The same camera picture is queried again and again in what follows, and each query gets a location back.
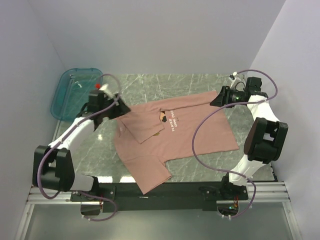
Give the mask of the pink t shirt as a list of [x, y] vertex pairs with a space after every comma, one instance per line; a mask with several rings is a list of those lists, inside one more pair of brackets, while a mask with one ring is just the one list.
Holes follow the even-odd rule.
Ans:
[[132, 105], [117, 118], [114, 146], [142, 194], [171, 178], [166, 162], [193, 156], [192, 147], [198, 155], [239, 149], [223, 111], [196, 129], [216, 110], [210, 102], [217, 95], [207, 91]]

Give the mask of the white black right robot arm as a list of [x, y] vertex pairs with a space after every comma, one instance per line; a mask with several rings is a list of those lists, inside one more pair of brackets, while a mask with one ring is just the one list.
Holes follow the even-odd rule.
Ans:
[[281, 122], [273, 113], [268, 95], [261, 91], [262, 80], [249, 77], [242, 82], [238, 76], [229, 76], [231, 85], [222, 86], [218, 96], [211, 101], [213, 107], [233, 103], [246, 103], [253, 117], [253, 124], [245, 140], [244, 155], [228, 174], [229, 182], [219, 187], [222, 198], [230, 200], [237, 194], [236, 186], [245, 186], [247, 177], [261, 167], [279, 159], [288, 132], [288, 124]]

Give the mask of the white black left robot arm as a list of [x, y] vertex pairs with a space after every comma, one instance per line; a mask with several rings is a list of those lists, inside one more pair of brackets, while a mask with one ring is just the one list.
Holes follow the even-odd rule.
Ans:
[[53, 199], [45, 189], [60, 192], [82, 191], [88, 201], [100, 195], [97, 177], [76, 174], [72, 153], [93, 133], [105, 118], [116, 119], [129, 113], [130, 108], [120, 93], [110, 96], [106, 90], [92, 90], [71, 126], [49, 145], [34, 151], [32, 184], [46, 199]]

